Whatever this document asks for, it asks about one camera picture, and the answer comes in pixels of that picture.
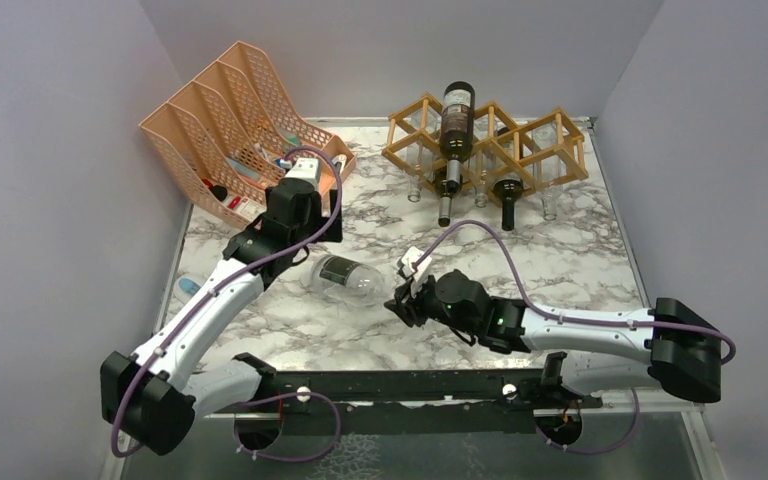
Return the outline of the round clear flask silver cap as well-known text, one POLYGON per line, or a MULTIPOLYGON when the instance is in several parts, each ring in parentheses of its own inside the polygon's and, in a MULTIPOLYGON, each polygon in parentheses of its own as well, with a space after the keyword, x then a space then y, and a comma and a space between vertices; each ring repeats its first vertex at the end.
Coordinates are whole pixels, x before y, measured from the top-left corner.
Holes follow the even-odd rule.
POLYGON ((372 306, 386 298, 382 274, 372 266, 328 254, 302 276, 309 291, 354 306, 372 306))

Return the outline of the small clear glass bottle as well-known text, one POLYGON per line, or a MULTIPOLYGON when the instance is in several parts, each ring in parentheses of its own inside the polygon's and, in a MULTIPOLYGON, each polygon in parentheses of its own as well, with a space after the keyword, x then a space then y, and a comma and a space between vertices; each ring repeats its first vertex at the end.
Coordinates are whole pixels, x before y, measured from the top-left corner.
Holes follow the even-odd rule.
MULTIPOLYGON (((438 117, 433 110, 426 116, 423 116, 422 110, 418 110, 408 118, 408 122, 417 130, 422 129, 431 134, 436 131, 438 117)), ((408 178, 407 193, 407 199, 412 203, 417 203, 421 200, 423 190, 422 182, 426 180, 426 175, 422 172, 422 169, 431 162, 428 158, 428 154, 425 153, 425 146, 421 140, 417 140, 413 145, 407 148, 406 159, 409 160, 412 167, 418 171, 416 175, 411 175, 408 178)))

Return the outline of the dark labelled wine bottle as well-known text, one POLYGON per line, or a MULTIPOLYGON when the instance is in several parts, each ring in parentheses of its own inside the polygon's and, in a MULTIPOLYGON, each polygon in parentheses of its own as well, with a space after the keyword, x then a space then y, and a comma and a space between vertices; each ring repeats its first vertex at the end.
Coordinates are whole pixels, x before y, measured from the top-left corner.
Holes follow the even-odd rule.
POLYGON ((460 193, 463 186, 463 176, 457 180, 451 180, 446 167, 436 170, 433 175, 432 185, 439 199, 438 225, 448 227, 451 223, 453 199, 460 193))

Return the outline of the green wine bottle gold label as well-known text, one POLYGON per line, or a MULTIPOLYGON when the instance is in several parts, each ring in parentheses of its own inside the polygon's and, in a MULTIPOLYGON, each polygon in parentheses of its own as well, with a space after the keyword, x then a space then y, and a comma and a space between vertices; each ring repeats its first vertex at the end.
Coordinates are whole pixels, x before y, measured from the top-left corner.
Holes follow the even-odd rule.
POLYGON ((444 90, 441 114, 440 152, 446 160, 444 194, 461 190, 461 170, 472 156, 475 91, 471 84, 456 81, 444 90))

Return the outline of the dark green wine bottle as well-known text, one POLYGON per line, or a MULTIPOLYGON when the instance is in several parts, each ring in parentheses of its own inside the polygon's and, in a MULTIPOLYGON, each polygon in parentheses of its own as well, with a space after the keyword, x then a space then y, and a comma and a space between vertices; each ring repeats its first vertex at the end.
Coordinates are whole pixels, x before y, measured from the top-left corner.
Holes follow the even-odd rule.
MULTIPOLYGON (((509 128, 503 126, 496 130, 496 136, 503 135, 509 131, 509 128)), ((501 142, 502 149, 513 157, 514 147, 512 141, 501 142)), ((494 157, 494 169, 505 165, 501 156, 494 157)), ((494 175, 492 192, 502 204, 501 226, 504 231, 512 231, 515 228, 515 206, 516 202, 522 197, 524 185, 522 179, 513 171, 506 174, 494 175)))

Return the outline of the tall clear glass bottle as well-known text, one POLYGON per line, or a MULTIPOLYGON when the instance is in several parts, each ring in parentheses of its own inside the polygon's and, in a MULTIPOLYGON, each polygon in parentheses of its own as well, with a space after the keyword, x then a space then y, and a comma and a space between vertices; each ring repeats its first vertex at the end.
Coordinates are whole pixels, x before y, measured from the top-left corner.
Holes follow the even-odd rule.
POLYGON ((473 159, 470 165, 476 176, 473 182, 474 206, 479 209, 485 208, 489 202, 487 193, 488 172, 493 169, 495 162, 492 149, 488 146, 481 147, 479 143, 487 138, 495 138, 496 132, 497 122, 493 112, 474 121, 473 159))

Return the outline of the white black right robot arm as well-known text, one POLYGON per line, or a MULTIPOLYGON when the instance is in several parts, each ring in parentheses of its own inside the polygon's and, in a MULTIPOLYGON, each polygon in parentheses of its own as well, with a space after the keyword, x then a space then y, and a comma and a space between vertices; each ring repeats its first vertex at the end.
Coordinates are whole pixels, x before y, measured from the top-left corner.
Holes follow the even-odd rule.
POLYGON ((560 407, 594 392, 659 388, 695 403, 721 399, 724 335, 684 303, 620 312, 564 310, 492 296, 459 270, 407 280, 385 308, 409 327, 433 320, 495 353, 546 353, 539 398, 560 407))

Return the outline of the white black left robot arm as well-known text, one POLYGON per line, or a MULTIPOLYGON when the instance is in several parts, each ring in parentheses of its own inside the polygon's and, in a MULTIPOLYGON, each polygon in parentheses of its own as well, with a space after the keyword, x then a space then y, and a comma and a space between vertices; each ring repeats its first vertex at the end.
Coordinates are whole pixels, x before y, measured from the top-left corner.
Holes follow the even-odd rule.
POLYGON ((111 426, 110 450, 126 458, 141 448, 173 451, 195 420, 235 403, 250 410, 273 401, 268 366, 242 356, 199 373, 196 366, 230 322, 312 243, 342 240, 343 183, 329 192, 330 214, 312 181, 285 177, 270 188, 266 210, 233 236, 207 282, 173 320, 125 355, 100 366, 101 413, 111 426))

